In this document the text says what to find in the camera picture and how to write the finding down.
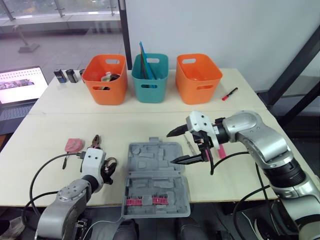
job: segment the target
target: laptop screen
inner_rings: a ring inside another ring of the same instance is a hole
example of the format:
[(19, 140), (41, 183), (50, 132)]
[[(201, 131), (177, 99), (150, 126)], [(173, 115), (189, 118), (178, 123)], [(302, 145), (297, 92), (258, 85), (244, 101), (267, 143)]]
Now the laptop screen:
[(0, 72), (0, 103), (38, 99), (47, 87), (39, 66)]

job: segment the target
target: battery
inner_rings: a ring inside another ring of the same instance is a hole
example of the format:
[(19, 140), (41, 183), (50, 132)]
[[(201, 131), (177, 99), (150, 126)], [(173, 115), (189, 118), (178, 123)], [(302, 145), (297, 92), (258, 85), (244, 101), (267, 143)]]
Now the battery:
[(67, 78), (61, 69), (57, 69), (53, 73), (58, 79), (59, 83), (64, 84), (67, 81)]
[(80, 77), (81, 77), (81, 78), (82, 78), (82, 74), (84, 73), (84, 71), (85, 71), (84, 69), (81, 69), (81, 70), (80, 70), (80, 72), (79, 72), (79, 73), (80, 73)]
[(78, 82), (78, 78), (73, 69), (68, 69), (65, 71), (65, 73), (68, 76), (71, 83), (75, 84), (76, 82)]

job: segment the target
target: gray tool case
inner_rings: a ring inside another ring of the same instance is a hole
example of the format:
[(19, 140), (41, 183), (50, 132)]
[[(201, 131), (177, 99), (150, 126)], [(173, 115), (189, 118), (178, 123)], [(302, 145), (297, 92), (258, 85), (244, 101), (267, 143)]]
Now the gray tool case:
[(121, 215), (125, 219), (182, 218), (190, 215), (187, 179), (180, 173), (183, 165), (170, 161), (183, 155), (177, 142), (131, 143), (128, 153), (128, 177)]

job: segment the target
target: orange bin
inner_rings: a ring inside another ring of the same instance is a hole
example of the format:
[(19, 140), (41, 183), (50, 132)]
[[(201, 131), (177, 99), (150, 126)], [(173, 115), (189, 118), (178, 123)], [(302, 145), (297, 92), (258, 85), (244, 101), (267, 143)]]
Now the orange bin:
[[(101, 81), (107, 72), (119, 74), (113, 81)], [(82, 74), (93, 99), (101, 105), (119, 105), (128, 87), (126, 58), (118, 54), (100, 54), (92, 58)]]
[(205, 54), (184, 54), (176, 58), (175, 84), (186, 104), (204, 104), (210, 101), (222, 73)]

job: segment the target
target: plastic storage bin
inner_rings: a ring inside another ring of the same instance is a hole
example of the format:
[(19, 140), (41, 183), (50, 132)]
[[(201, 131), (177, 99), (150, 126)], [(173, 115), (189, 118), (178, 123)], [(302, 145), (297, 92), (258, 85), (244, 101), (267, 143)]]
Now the plastic storage bin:
[(205, 54), (184, 54), (176, 58), (175, 84), (186, 104), (210, 101), (222, 73)]
[(177, 142), (149, 142), (129, 145), (128, 177), (121, 215), (125, 219), (183, 218), (190, 215), (188, 185), (180, 172), (183, 165), (170, 163), (183, 155)]
[(135, 57), (131, 73), (136, 98), (142, 103), (161, 103), (166, 94), (169, 74), (168, 57), (160, 53), (146, 53), (146, 57), (157, 79), (144, 79), (141, 69), (141, 55), (138, 54)]
[[(113, 81), (101, 81), (107, 72), (119, 74), (120, 77)], [(118, 54), (97, 55), (84, 70), (82, 79), (97, 104), (122, 104), (128, 87), (126, 58)]]

